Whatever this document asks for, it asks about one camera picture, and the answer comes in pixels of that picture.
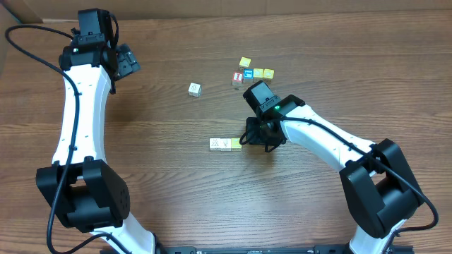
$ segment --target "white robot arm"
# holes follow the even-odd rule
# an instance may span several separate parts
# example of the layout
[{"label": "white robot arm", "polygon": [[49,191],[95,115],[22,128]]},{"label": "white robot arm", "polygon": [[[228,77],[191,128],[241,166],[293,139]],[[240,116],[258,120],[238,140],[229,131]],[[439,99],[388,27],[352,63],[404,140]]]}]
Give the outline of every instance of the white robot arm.
[{"label": "white robot arm", "polygon": [[391,175],[376,186],[371,180],[374,174],[384,173],[386,167],[421,191],[400,148],[390,140],[375,144],[351,135],[321,118],[303,100],[293,95],[281,100],[262,81],[243,96],[257,117],[246,120],[241,143],[265,145],[266,152],[271,152],[289,140],[313,152],[340,174],[349,211],[358,223],[347,251],[386,251],[393,232],[424,202]]},{"label": "white robot arm", "polygon": [[[321,123],[365,152],[370,152],[371,145],[374,144],[374,142],[370,140],[361,139],[351,135],[327,120],[321,118],[308,105],[294,108],[286,114],[286,117],[311,119]],[[330,133],[327,133],[324,129],[313,124],[299,121],[282,121],[281,128],[284,136],[290,142],[307,148],[338,173],[345,168],[345,163],[349,161],[357,161],[362,157],[360,153],[351,150],[347,145],[334,138]],[[375,171],[369,173],[371,177],[374,174]],[[355,254],[381,254],[392,232],[400,228],[405,220],[406,219],[402,219],[398,222],[391,229],[391,232],[384,238],[374,238],[361,229],[361,227],[357,226],[355,235],[350,241],[348,247]]]},{"label": "white robot arm", "polygon": [[[102,66],[92,67],[90,64],[72,66],[69,71],[66,71],[66,74],[74,81],[78,92],[81,93],[79,96],[81,106],[79,127],[76,136],[77,150],[73,152],[71,163],[83,163],[86,157],[107,163],[104,151],[104,122],[105,106],[112,81]],[[75,114],[74,94],[67,79],[64,79],[64,84],[66,101],[64,103],[63,125],[52,163],[66,161],[72,136],[73,115]],[[122,221],[122,226],[104,226],[91,231],[93,235],[101,233],[113,235],[129,252],[137,254],[154,254],[155,252],[155,237],[140,225],[131,212]],[[124,253],[111,239],[102,238],[118,253]]]}]

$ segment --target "black clamp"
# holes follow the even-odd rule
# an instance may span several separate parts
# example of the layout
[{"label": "black clamp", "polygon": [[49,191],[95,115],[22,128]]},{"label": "black clamp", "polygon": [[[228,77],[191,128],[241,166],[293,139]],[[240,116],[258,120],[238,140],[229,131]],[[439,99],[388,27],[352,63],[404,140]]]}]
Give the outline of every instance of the black clamp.
[{"label": "black clamp", "polygon": [[[389,139],[373,145],[371,155],[422,192],[402,150]],[[356,223],[370,236],[384,238],[402,219],[409,219],[424,201],[397,178],[386,178],[374,184],[369,175],[384,170],[373,160],[362,157],[349,161],[339,172],[348,210]]]},{"label": "black clamp", "polygon": [[69,71],[72,66],[85,64],[102,66],[112,82],[110,93],[115,94],[115,81],[141,69],[135,55],[127,44],[117,47],[118,36],[113,35],[108,11],[97,8],[79,11],[78,22],[80,30],[71,29],[74,39],[59,56],[60,68]]},{"label": "black clamp", "polygon": [[[64,166],[59,162],[38,169],[36,185],[52,206]],[[79,176],[84,186],[71,186]],[[82,163],[71,164],[62,189],[55,215],[66,228],[91,232],[105,226],[122,226],[130,212],[129,189],[126,182],[101,159],[86,157]]]},{"label": "black clamp", "polygon": [[240,143],[265,145],[266,152],[271,152],[285,144],[287,139],[279,123],[265,124],[265,122],[281,119],[296,107],[305,105],[302,99],[294,95],[280,99],[262,80],[248,88],[243,94],[243,98],[253,109],[256,117],[246,119],[246,132],[240,138]]}]

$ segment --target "cube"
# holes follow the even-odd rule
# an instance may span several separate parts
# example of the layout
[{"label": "cube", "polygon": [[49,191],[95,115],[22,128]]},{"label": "cube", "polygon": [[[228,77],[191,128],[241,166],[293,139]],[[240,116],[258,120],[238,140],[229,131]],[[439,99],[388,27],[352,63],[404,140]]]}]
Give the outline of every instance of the cube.
[{"label": "cube", "polygon": [[253,82],[258,82],[263,79],[263,69],[255,68],[253,70]]},{"label": "cube", "polygon": [[234,75],[232,76],[232,85],[235,86],[235,89],[239,89],[240,87],[243,87],[243,73],[240,72],[234,72]]},{"label": "cube", "polygon": [[231,150],[233,152],[242,151],[242,145],[240,145],[240,138],[232,138],[231,139]]},{"label": "cube", "polygon": [[272,69],[265,69],[263,70],[263,81],[270,85],[271,81],[273,80],[273,76],[275,75],[275,71]]},{"label": "cube", "polygon": [[200,97],[202,92],[201,85],[196,83],[191,83],[189,88],[189,95],[194,97]]},{"label": "cube", "polygon": [[239,70],[243,71],[245,68],[248,68],[250,64],[251,64],[251,59],[242,57],[242,59],[240,59],[240,63],[239,63]]},{"label": "cube", "polygon": [[231,151],[231,139],[230,138],[222,138],[220,142],[221,151],[222,152],[230,152]]},{"label": "cube", "polygon": [[211,138],[209,142],[210,151],[221,151],[221,138]]},{"label": "cube", "polygon": [[244,69],[243,71],[243,83],[252,83],[253,82],[253,70]]}]

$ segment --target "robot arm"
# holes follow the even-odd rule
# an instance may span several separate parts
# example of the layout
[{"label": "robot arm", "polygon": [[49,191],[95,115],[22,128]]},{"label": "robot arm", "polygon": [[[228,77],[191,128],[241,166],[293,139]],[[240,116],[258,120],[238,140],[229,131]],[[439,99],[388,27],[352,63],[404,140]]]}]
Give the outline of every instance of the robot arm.
[{"label": "robot arm", "polygon": [[[370,152],[370,145],[374,144],[372,141],[358,138],[331,124],[316,114],[308,105],[298,106],[287,113],[286,116],[312,119],[321,123],[365,152]],[[284,136],[290,142],[307,148],[337,172],[345,168],[346,162],[350,160],[357,161],[362,157],[361,154],[351,150],[347,145],[341,143],[318,126],[297,121],[283,121],[281,122],[281,128]]]},{"label": "robot arm", "polygon": [[383,169],[325,128],[373,158],[380,159],[420,191],[402,151],[394,142],[384,140],[377,145],[353,136],[321,118],[303,100],[293,95],[280,99],[262,81],[252,85],[244,93],[244,99],[256,113],[256,118],[246,120],[247,142],[267,148],[289,140],[306,147],[339,173],[350,214],[358,224],[348,245],[351,253],[382,253],[392,232],[400,228],[423,203],[404,183],[388,174],[374,185],[371,177],[384,173]]},{"label": "robot arm", "polygon": [[[81,30],[60,56],[60,67],[76,84],[80,111],[78,130],[66,187],[55,215],[65,227],[93,235],[107,233],[130,253],[155,252],[155,237],[130,213],[129,190],[108,165],[104,151],[105,106],[114,81],[140,69],[129,47],[110,47],[114,41],[107,11],[91,9],[78,13]],[[66,101],[58,148],[52,166],[37,170],[36,184],[49,205],[61,179],[58,178],[69,154],[75,97],[71,84],[64,79]],[[84,186],[71,184],[83,179]],[[118,253],[124,253],[112,239],[102,237]]]},{"label": "robot arm", "polygon": [[[321,118],[308,105],[298,106],[289,112],[287,117],[295,117],[301,119],[312,119],[318,123],[328,127],[341,137],[344,137],[348,142],[353,143],[359,149],[365,152],[371,152],[371,145],[374,143],[370,140],[364,140],[353,136],[339,127],[333,125],[327,120]],[[298,122],[298,121],[282,121],[281,128],[285,137],[293,143],[301,145],[320,157],[324,162],[330,165],[335,171],[339,173],[346,166],[349,161],[356,162],[362,157],[361,154],[351,150],[347,145],[341,143],[332,135],[318,126]],[[389,241],[390,234],[400,228],[406,219],[400,220],[392,229],[391,232],[384,238],[374,238],[366,233],[360,226],[357,227],[355,235],[350,240],[348,248],[353,253],[368,253],[381,254],[386,242]]]}]

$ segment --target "wooden block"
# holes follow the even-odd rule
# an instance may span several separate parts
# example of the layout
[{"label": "wooden block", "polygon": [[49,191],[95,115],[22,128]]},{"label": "wooden block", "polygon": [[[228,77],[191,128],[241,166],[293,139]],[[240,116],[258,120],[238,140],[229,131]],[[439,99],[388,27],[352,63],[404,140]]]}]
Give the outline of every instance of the wooden block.
[{"label": "wooden block", "polygon": [[253,70],[253,82],[258,82],[263,79],[263,69],[255,68]]},{"label": "wooden block", "polygon": [[251,64],[251,59],[242,57],[242,59],[240,59],[240,63],[239,63],[239,70],[243,71],[245,68],[248,68],[250,64]]},{"label": "wooden block", "polygon": [[241,72],[234,72],[234,75],[232,76],[232,85],[235,89],[239,89],[243,87],[243,73]]},{"label": "wooden block", "polygon": [[221,138],[211,138],[209,142],[210,151],[221,151]]},{"label": "wooden block", "polygon": [[253,70],[244,69],[243,71],[243,83],[252,83],[253,82]]},{"label": "wooden block", "polygon": [[222,138],[220,141],[221,151],[222,152],[230,152],[231,151],[231,139],[230,138]]},{"label": "wooden block", "polygon": [[203,90],[201,88],[201,85],[196,84],[196,83],[191,83],[190,84],[189,95],[194,96],[194,97],[200,97],[202,91]]},{"label": "wooden block", "polygon": [[242,151],[242,145],[240,145],[240,138],[231,138],[231,150],[233,152]]},{"label": "wooden block", "polygon": [[272,69],[265,69],[263,70],[263,81],[267,84],[270,85],[271,82],[273,81],[273,76],[275,75],[275,71]]}]

